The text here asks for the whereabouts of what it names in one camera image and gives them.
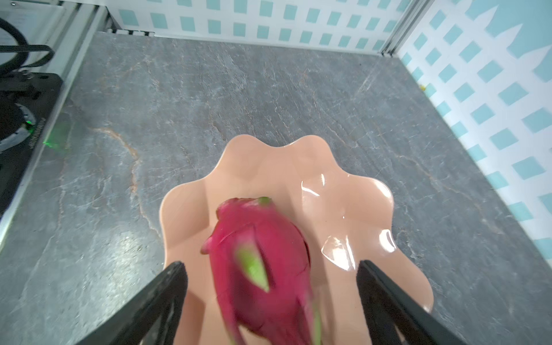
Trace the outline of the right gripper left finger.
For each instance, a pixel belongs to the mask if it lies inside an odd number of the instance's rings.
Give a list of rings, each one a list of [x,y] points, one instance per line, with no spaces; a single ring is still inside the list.
[[[183,262],[171,263],[79,344],[172,344],[188,289]]]

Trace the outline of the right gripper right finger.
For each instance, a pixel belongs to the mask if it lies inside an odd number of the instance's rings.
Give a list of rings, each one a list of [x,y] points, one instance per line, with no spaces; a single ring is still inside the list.
[[[373,344],[440,345],[464,342],[418,305],[375,263],[362,260],[356,284]]]

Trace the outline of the magenta fake dragon fruit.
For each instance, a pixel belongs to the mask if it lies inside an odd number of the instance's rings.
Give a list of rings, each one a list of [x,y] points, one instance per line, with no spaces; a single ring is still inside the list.
[[[271,198],[230,198],[201,247],[232,344],[246,328],[272,344],[321,344],[307,241]]]

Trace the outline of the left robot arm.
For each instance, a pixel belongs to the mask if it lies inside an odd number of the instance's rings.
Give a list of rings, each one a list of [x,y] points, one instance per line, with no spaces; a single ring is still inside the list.
[[[54,73],[33,73],[55,56],[47,45],[31,45],[6,20],[1,30],[14,45],[1,46],[14,56],[1,64],[1,214],[9,208],[53,108],[60,96],[62,78]]]

